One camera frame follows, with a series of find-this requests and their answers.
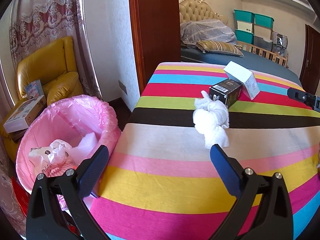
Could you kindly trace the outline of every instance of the pink trash bag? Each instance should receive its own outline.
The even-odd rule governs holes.
[[[80,95],[66,98],[48,106],[30,125],[21,140],[16,160],[16,171],[21,185],[31,194],[36,176],[28,155],[31,148],[47,147],[56,139],[78,146],[81,139],[94,132],[98,144],[87,158],[91,158],[100,145],[114,150],[121,134],[116,113],[108,103],[96,97]],[[67,209],[62,196],[58,197],[63,210]]]

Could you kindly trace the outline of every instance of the striped pillow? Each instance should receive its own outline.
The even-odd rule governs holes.
[[[243,53],[235,46],[222,41],[197,41],[196,46],[198,49],[202,50],[203,53],[213,52],[244,57]]]

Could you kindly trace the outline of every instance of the wall switch plate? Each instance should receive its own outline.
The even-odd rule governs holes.
[[[118,82],[119,82],[119,87],[123,90],[123,92],[125,92],[126,95],[128,95],[127,88],[125,87],[125,85],[120,80],[118,80]]]

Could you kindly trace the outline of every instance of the headboard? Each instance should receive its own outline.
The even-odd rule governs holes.
[[[204,0],[179,1],[180,24],[189,21],[201,21],[204,19],[218,19],[225,25],[228,23],[226,16],[220,16],[214,12]]]

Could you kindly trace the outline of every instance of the teal plastic container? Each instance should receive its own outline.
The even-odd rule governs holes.
[[[236,30],[236,37],[238,41],[243,41],[249,44],[253,44],[253,33]]]
[[[254,14],[254,19],[257,25],[261,25],[267,28],[272,29],[273,28],[273,23],[274,23],[274,19],[270,16],[266,16],[266,15],[262,15],[262,14],[258,14],[255,13]]]
[[[235,10],[235,16],[237,21],[254,23],[254,13],[252,12]]]

